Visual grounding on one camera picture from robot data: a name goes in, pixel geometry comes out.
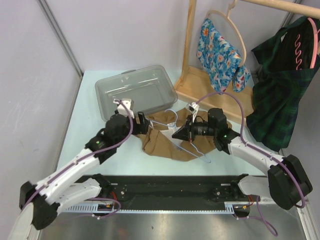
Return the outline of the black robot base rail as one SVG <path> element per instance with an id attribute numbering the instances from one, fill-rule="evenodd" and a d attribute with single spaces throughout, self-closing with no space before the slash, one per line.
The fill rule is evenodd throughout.
<path id="1" fill-rule="evenodd" d="M 242 176 L 121 176 L 85 175 L 102 185 L 100 198 L 117 201 L 122 213 L 214 213 L 231 203 L 237 210 L 249 212 L 256 201 L 254 194 L 242 193 Z"/>

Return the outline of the blue floral skirt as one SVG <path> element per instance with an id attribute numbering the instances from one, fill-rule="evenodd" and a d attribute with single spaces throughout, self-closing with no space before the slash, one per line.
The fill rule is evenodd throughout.
<path id="1" fill-rule="evenodd" d="M 209 76 L 211 87 L 224 92 L 229 85 L 236 93 L 242 92 L 251 77 L 239 51 L 232 46 L 206 18 L 201 26 L 196 56 Z"/>

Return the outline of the pink plastic hanger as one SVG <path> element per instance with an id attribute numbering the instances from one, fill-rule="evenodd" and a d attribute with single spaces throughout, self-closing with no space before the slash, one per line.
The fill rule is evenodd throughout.
<path id="1" fill-rule="evenodd" d="M 294 42 L 295 69 L 313 69 L 318 55 L 318 34 L 316 21 L 308 17 L 296 30 Z"/>

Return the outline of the tan garment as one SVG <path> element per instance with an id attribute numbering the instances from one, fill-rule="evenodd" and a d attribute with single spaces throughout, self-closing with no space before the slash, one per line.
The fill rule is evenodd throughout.
<path id="1" fill-rule="evenodd" d="M 182 162 L 200 158 L 210 163 L 207 154 L 216 148 L 211 136 L 197 136 L 191 143 L 172 138 L 172 134 L 186 123 L 189 114 L 188 110 L 182 108 L 178 111 L 166 109 L 148 115 L 146 118 L 150 120 L 150 125 L 147 134 L 137 135 L 142 142 L 143 152 Z"/>

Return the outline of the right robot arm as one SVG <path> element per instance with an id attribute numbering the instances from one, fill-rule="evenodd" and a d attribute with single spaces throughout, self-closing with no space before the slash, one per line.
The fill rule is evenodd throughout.
<path id="1" fill-rule="evenodd" d="M 242 201 L 248 195 L 272 199 L 285 210 L 297 206 L 313 191 L 313 186 L 300 162 L 294 155 L 284 157 L 243 139 L 232 130 L 220 108 L 211 108 L 207 120 L 197 121 L 196 116 L 187 116 L 172 138 L 193 142 L 197 136 L 212 137 L 220 152 L 238 157 L 260 170 L 264 177 L 245 175 L 230 188 L 231 196 Z"/>

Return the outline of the green plaid garment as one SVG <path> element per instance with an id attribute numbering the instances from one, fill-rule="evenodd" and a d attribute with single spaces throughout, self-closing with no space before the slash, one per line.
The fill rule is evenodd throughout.
<path id="1" fill-rule="evenodd" d="M 280 28 L 252 49 L 261 71 L 252 89 L 253 113 L 246 117 L 246 124 L 257 142 L 275 152 L 289 146 L 299 102 L 320 68 L 317 54 L 313 69 L 296 70 L 294 43 L 298 26 L 307 18 Z"/>

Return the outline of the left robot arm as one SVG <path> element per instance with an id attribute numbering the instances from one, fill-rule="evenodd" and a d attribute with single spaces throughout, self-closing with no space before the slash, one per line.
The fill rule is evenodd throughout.
<path id="1" fill-rule="evenodd" d="M 70 163 L 36 184 L 27 181 L 21 186 L 19 207 L 24 209 L 33 204 L 31 224 L 37 230 L 46 228 L 56 219 L 58 208 L 62 206 L 58 198 L 71 184 L 113 156 L 130 135 L 147 133 L 149 120 L 141 111 L 137 116 L 138 120 L 116 112 Z"/>

